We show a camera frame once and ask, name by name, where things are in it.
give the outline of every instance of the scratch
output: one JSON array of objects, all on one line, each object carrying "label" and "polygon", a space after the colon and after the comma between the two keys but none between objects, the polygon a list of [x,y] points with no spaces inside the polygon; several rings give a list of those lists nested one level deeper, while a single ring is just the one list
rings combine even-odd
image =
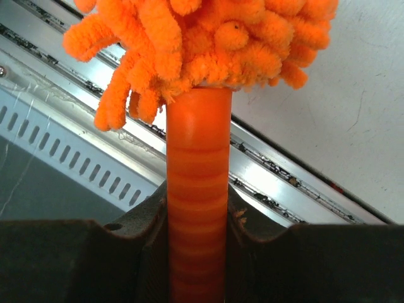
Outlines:
[{"label": "scratch", "polygon": [[363,38],[359,38],[359,39],[360,39],[360,41],[362,41],[363,43],[365,43],[365,44],[367,44],[367,45],[370,45],[370,46],[380,47],[380,48],[382,48],[382,49],[388,49],[388,48],[389,48],[389,47],[387,47],[387,46],[385,46],[385,45],[370,43],[370,42],[366,41],[366,40],[363,39]]},{"label": "scratch", "polygon": [[285,103],[286,100],[289,99],[289,97],[293,94],[293,92],[289,93],[289,95],[287,95],[286,98],[283,99],[282,103],[278,106],[278,108],[276,109],[275,112],[278,112],[280,110],[280,108],[282,107],[282,105]]},{"label": "scratch", "polygon": [[355,126],[356,124],[358,124],[358,122],[359,122],[360,113],[362,112],[362,101],[363,101],[363,99],[364,99],[364,94],[365,94],[365,90],[363,90],[362,96],[360,97],[360,105],[359,105],[358,116],[356,117],[356,121],[355,121],[355,123],[347,130],[347,132],[349,132],[352,128],[354,128],[354,126]]},{"label": "scratch", "polygon": [[257,99],[257,96],[253,96],[253,98],[251,98],[251,96],[248,95],[248,105],[251,105],[256,99]]},{"label": "scratch", "polygon": [[365,141],[365,143],[368,143],[370,141],[372,141],[374,138],[381,136],[381,135],[385,135],[386,133],[388,133],[391,129],[387,129],[385,130],[383,133],[378,133],[378,134],[374,134],[373,136],[371,136],[368,140]]},{"label": "scratch", "polygon": [[6,147],[5,147],[5,149],[4,149],[4,152],[3,152],[3,158],[1,159],[1,162],[0,162],[0,171],[3,169],[4,164],[5,164],[6,161],[7,161],[8,145],[9,145],[9,143],[7,142]]},{"label": "scratch", "polygon": [[308,107],[308,109],[309,109],[311,119],[313,120],[314,128],[317,128],[316,120],[315,120],[315,118],[314,118],[314,116],[313,116],[313,113],[311,112],[310,105],[308,104],[307,107]]},{"label": "scratch", "polygon": [[8,196],[8,199],[6,200],[6,202],[4,202],[1,210],[0,210],[0,217],[3,215],[4,210],[6,209],[7,205],[11,202],[12,197],[14,196],[15,191],[17,190],[18,186],[20,186],[21,182],[23,181],[25,175],[28,172],[28,169],[31,166],[32,160],[35,158],[35,155],[32,154],[27,165],[25,166],[23,172],[21,173],[20,178],[17,180],[16,184],[14,185],[13,189],[10,192],[10,195]]}]

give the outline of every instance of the orange plastic rod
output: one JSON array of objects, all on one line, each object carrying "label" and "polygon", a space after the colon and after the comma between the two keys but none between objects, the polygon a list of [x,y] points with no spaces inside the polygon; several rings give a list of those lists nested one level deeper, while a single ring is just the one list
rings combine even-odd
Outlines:
[{"label": "orange plastic rod", "polygon": [[223,303],[232,91],[167,106],[170,303]]}]

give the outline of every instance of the orange fiber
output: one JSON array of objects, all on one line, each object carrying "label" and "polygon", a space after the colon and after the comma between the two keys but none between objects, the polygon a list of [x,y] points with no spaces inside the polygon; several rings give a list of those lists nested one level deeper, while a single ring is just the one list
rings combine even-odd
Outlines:
[{"label": "orange fiber", "polygon": [[223,302],[229,89],[303,87],[303,68],[330,43],[338,0],[75,1],[97,12],[66,32],[69,55],[89,61],[110,44],[126,49],[96,127],[123,127],[127,111],[152,123],[167,105],[172,302]]}]

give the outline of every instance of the gray surface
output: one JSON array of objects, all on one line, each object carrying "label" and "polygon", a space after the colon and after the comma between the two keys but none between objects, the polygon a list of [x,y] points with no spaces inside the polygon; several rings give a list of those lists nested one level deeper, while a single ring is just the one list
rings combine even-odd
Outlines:
[{"label": "gray surface", "polygon": [[[0,137],[0,163],[3,163],[7,142]],[[46,163],[32,158],[31,154],[9,144],[7,158],[0,170],[0,209],[12,192],[0,220],[93,218],[104,224],[124,213]]]}]

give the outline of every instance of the screw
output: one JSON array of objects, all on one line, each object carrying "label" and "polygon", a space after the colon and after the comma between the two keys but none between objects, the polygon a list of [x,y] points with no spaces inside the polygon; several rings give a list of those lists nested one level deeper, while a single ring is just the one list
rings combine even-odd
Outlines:
[{"label": "screw", "polygon": [[7,75],[7,69],[0,65],[0,78],[4,78]]}]

